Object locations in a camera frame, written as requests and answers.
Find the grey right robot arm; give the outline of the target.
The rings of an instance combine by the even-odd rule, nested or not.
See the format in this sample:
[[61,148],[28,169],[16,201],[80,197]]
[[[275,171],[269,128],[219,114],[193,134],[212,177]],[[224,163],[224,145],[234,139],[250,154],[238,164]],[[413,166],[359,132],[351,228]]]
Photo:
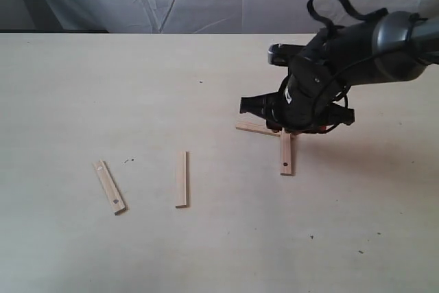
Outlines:
[[438,64],[438,20],[393,12],[375,21],[321,29],[306,45],[274,44],[271,65],[287,68],[273,93],[243,97],[239,112],[262,118],[268,129],[326,134],[351,125],[353,86],[409,82]]

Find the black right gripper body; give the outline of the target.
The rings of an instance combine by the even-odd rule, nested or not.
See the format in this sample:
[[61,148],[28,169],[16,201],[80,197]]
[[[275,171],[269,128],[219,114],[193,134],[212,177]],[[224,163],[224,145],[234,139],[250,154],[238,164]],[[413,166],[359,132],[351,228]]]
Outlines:
[[326,134],[338,127],[334,107],[324,105],[318,114],[314,97],[305,95],[293,80],[294,94],[289,92],[289,79],[284,78],[279,90],[265,96],[265,123],[273,131],[293,134]]

